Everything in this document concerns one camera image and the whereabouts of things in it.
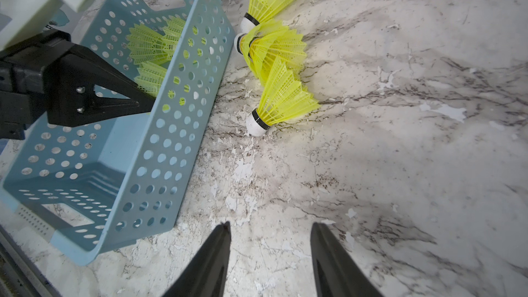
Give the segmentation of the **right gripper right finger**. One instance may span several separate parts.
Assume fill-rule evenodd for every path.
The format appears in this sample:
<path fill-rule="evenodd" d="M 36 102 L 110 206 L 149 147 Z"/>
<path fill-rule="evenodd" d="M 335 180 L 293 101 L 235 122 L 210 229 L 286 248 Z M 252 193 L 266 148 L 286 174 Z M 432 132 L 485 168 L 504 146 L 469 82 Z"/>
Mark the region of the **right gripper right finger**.
<path fill-rule="evenodd" d="M 310 245 L 318 296 L 382 297 L 327 225 L 313 224 Z"/>

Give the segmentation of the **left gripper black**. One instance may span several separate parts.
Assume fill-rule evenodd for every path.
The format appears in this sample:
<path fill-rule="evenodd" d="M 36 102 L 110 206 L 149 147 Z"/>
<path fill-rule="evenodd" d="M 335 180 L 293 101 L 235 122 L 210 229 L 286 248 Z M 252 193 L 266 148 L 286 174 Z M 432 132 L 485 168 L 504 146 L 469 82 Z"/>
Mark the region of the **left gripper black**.
<path fill-rule="evenodd" d="M 80 127 L 150 112 L 155 97 L 70 34 L 47 30 L 1 51 L 1 138 L 24 140 L 48 122 Z"/>

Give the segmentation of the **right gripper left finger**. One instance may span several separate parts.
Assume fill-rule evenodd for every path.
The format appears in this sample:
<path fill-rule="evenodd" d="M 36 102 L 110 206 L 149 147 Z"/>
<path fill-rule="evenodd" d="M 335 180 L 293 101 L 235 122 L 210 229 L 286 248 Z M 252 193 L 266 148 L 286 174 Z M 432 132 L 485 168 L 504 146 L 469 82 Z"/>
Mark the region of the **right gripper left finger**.
<path fill-rule="evenodd" d="M 163 297 L 222 297 L 226 285 L 230 245 L 230 222 L 226 221 L 215 227 Z"/>

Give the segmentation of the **light blue plastic storage basket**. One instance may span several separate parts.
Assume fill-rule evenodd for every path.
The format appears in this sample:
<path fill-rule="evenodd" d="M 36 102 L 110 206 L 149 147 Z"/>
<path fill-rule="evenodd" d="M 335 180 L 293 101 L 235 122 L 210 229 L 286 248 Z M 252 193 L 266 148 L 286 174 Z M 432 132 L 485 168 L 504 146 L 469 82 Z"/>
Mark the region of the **light blue plastic storage basket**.
<path fill-rule="evenodd" d="M 39 118 L 1 181 L 1 207 L 78 265 L 177 221 L 235 31 L 221 0 L 105 0 L 81 45 L 127 78 L 127 35 L 185 20 L 148 114 L 67 128 Z"/>

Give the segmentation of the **yellow shuttlecock bottom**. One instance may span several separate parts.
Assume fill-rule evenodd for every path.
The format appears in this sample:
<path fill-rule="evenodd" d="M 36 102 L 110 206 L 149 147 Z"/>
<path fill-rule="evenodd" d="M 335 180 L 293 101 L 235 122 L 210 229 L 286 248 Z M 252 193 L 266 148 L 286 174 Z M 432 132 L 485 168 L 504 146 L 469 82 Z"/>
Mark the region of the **yellow shuttlecock bottom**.
<path fill-rule="evenodd" d="M 168 20 L 166 26 L 162 28 L 164 32 L 164 36 L 162 37 L 162 49 L 169 59 L 173 58 L 185 24 L 185 20 L 176 17 Z"/>

